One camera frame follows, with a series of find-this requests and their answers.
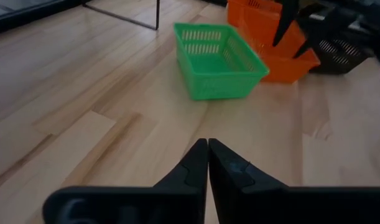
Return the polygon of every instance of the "orange basket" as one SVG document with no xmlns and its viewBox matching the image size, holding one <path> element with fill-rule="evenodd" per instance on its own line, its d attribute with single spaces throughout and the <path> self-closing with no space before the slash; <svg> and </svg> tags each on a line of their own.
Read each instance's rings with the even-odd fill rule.
<svg viewBox="0 0 380 224">
<path fill-rule="evenodd" d="M 305 42 L 303 32 L 295 21 L 278 45 L 272 46 L 279 19 L 278 13 L 243 7 L 238 32 L 270 68 L 270 74 L 262 79 L 263 82 L 293 83 L 319 65 L 320 61 L 311 48 L 298 58 L 293 58 Z"/>
<path fill-rule="evenodd" d="M 282 5 L 269 0 L 228 0 L 227 21 L 238 27 L 243 7 L 280 13 Z"/>
</svg>

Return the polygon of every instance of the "black basket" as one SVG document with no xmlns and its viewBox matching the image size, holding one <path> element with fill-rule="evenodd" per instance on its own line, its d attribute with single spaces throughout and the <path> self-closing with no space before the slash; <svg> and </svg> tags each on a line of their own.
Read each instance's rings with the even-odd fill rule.
<svg viewBox="0 0 380 224">
<path fill-rule="evenodd" d="M 321 23 L 309 18 L 298 19 L 297 22 L 306 35 Z M 312 46 L 321 65 L 312 68 L 310 73 L 342 75 L 350 72 L 371 56 L 362 47 L 368 44 L 370 38 L 368 34 L 346 30 L 330 39 L 322 40 L 318 45 Z"/>
</svg>

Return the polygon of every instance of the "metal table leg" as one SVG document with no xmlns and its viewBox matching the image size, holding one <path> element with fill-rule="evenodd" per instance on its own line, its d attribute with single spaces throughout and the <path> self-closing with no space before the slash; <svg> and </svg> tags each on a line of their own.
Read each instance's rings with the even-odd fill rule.
<svg viewBox="0 0 380 224">
<path fill-rule="evenodd" d="M 160 6 L 160 0 L 157 0 L 157 16 L 156 16 L 156 19 L 155 19 L 155 26 L 152 26 L 152 25 L 149 25 L 149 24 L 145 24 L 143 22 L 136 21 L 136 20 L 128 18 L 128 17 L 120 16 L 118 14 L 105 11 L 104 9 L 99 9 L 97 7 L 94 7 L 94 6 L 90 6 L 86 2 L 87 1 L 83 1 L 82 2 L 82 6 L 83 7 L 86 7 L 88 9 L 94 10 L 94 11 L 99 12 L 99 13 L 102 13 L 104 15 L 112 16 L 112 17 L 115 17 L 115 18 L 123 20 L 123 21 L 128 21 L 128 22 L 131 22 L 133 24 L 136 24 L 136 25 L 139 25 L 139 26 L 143 26 L 145 28 L 152 29 L 152 30 L 158 30 L 158 28 L 159 28 L 159 6 Z"/>
</svg>

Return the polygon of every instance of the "green basket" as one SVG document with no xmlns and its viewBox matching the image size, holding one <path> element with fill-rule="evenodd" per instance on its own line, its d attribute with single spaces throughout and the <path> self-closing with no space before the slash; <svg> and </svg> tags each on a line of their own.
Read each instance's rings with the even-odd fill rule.
<svg viewBox="0 0 380 224">
<path fill-rule="evenodd" d="M 230 26 L 174 25 L 177 59 L 194 100 L 248 96 L 269 69 Z"/>
</svg>

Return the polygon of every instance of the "wooden floor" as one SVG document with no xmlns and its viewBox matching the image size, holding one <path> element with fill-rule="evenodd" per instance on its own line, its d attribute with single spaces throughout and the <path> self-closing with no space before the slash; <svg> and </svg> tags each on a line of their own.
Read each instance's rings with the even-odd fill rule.
<svg viewBox="0 0 380 224">
<path fill-rule="evenodd" d="M 154 22 L 151 0 L 92 4 Z M 289 185 L 380 185 L 380 66 L 262 83 L 242 100 L 192 101 L 174 22 L 225 9 L 161 0 L 154 32 L 82 7 L 0 34 L 0 224 L 42 223 L 68 185 L 151 186 L 198 138 L 218 138 Z M 217 223 L 211 193 L 206 222 Z"/>
</svg>

